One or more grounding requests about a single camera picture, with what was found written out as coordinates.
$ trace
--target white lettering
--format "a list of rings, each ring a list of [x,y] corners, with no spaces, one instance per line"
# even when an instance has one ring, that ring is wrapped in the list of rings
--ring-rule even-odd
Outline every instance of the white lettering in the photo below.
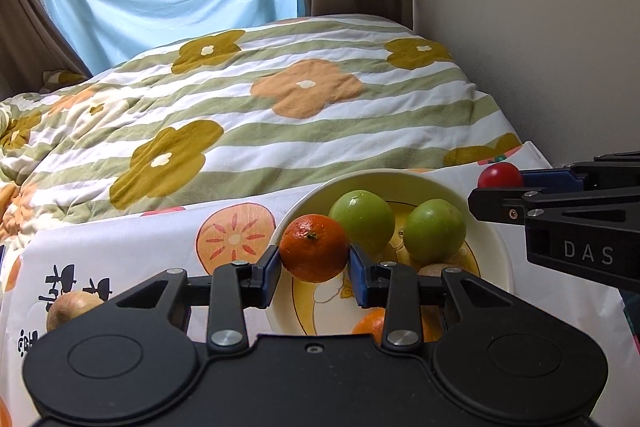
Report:
[[[604,247],[604,248],[602,249],[602,254],[603,254],[603,256],[604,256],[604,257],[606,257],[606,259],[605,259],[604,261],[602,261],[602,263],[603,263],[603,264],[611,264],[611,263],[613,263],[613,257],[612,257],[612,256],[610,256],[610,255],[607,253],[607,250],[608,250],[608,251],[610,251],[610,252],[613,252],[613,248],[611,248],[611,247]]]
[[[587,244],[587,247],[584,249],[584,253],[582,254],[582,260],[584,261],[586,258],[591,259],[593,263],[593,253],[591,253],[591,247]]]
[[[567,248],[571,245],[571,254],[569,254],[569,249]],[[564,256],[565,257],[573,257],[575,255],[575,245],[571,241],[564,242]]]

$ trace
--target floral duvet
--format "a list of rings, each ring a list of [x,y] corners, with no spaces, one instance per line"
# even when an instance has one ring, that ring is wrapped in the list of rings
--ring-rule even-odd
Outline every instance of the floral duvet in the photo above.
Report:
[[[3,280],[38,230],[520,144],[441,44],[361,15],[156,48],[5,100],[0,131]]]

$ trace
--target cherry tomato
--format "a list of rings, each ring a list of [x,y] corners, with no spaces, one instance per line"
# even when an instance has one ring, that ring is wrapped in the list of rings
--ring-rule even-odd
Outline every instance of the cherry tomato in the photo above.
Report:
[[[478,178],[478,188],[524,187],[524,180],[513,163],[498,162],[488,166]]]

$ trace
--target black chinese character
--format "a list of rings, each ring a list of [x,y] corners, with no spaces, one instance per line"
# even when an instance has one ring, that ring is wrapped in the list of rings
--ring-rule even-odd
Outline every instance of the black chinese character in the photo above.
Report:
[[[82,288],[82,291],[87,293],[97,293],[98,297],[102,299],[102,301],[106,302],[106,300],[109,298],[109,295],[113,293],[112,291],[110,291],[109,284],[110,282],[108,277],[105,279],[100,279],[97,287],[94,286],[94,280],[89,279],[89,288]]]
[[[45,277],[44,282],[51,285],[49,289],[49,294],[52,297],[46,297],[43,295],[38,296],[39,301],[44,301],[47,303],[47,312],[51,308],[51,305],[56,301],[56,299],[65,293],[69,293],[73,288],[74,284],[77,282],[74,279],[74,270],[76,269],[76,265],[67,264],[58,275],[58,267],[53,265],[53,275],[47,275]]]
[[[23,357],[28,350],[33,347],[33,343],[38,340],[38,332],[31,331],[29,336],[24,334],[24,330],[20,330],[20,339],[18,339],[18,352]]]

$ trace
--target plate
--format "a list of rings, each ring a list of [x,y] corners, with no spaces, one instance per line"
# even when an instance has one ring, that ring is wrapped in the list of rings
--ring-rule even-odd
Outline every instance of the plate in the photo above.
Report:
[[[492,225],[478,221],[469,213],[466,200],[450,188],[426,176],[399,169],[372,169],[353,172],[322,184],[312,190],[287,213],[271,236],[277,245],[289,223],[305,214],[327,215],[343,194],[363,189],[387,201],[396,214],[396,231],[380,259],[412,263],[402,245],[402,227],[406,216],[426,200],[440,198],[453,204],[466,222],[466,240],[460,251],[447,262],[461,266],[486,281],[512,293],[513,273],[507,249]],[[434,310],[422,307],[423,317],[439,336]],[[353,296],[346,270],[330,281],[312,284],[294,279],[284,268],[267,309],[267,318],[274,333],[283,335],[341,335],[353,327],[370,310],[360,308]]]

